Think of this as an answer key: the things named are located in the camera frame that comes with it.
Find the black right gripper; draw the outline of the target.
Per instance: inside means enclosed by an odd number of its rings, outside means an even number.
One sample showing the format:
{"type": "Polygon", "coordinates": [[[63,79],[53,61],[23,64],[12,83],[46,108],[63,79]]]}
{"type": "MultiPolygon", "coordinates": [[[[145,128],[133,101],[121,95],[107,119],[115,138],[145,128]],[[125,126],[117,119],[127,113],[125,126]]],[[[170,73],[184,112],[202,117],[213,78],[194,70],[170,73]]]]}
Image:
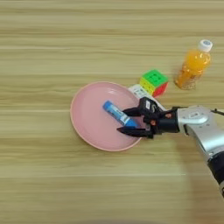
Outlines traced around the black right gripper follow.
{"type": "MultiPolygon", "coordinates": [[[[144,112],[139,107],[126,108],[124,114],[131,117],[142,116],[144,112]]],[[[121,127],[117,130],[130,137],[153,138],[153,134],[178,133],[178,109],[172,108],[166,111],[150,113],[143,118],[143,121],[150,125],[150,129],[138,129],[135,127],[121,127]]]]}

